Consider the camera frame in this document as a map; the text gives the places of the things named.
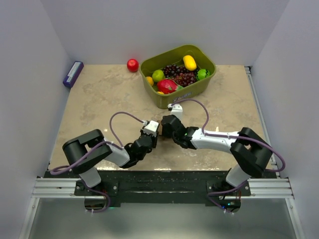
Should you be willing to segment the brown cardboard paper box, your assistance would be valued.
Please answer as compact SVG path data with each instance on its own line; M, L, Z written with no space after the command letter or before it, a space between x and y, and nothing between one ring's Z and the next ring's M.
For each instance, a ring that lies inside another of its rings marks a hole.
M158 128L158 138L161 140L167 139L167 137L163 134L163 128L161 124L159 125L159 128Z

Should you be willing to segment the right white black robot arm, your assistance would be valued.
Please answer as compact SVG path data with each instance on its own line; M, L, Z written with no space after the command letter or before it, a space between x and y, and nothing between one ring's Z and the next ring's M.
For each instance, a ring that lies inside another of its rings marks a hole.
M239 132L206 131L198 127L185 127L174 115L164 116L160 122L162 136L185 149L212 149L232 154L237 164L226 176L214 184L215 191L232 196L240 185L250 178L261 178L272 156L269 145L253 130L244 127Z

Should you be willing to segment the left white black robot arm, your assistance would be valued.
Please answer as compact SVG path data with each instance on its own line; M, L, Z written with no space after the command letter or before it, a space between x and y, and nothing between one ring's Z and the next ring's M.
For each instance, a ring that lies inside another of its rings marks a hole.
M99 129L92 130L71 139L62 146L63 152L74 174L79 175L91 195L103 191L103 183L95 165L102 160L116 164L120 168L130 168L143 160L157 144L158 130L143 127L141 135L133 143L123 148L107 141Z

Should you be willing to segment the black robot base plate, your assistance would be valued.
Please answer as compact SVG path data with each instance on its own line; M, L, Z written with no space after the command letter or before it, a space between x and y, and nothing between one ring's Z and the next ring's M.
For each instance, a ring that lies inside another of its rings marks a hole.
M216 189L225 178L225 171L100 171L101 183L89 191L78 176L72 172L61 175L45 173L45 178L73 181L71 192L75 196L85 197L85 206L99 208L103 200L100 193L106 193L111 199L112 207L120 207L124 203L155 203L155 204L214 204L207 197L211 196L227 209L240 207L240 199L251 195L248 183L239 190L223 194L222 189Z

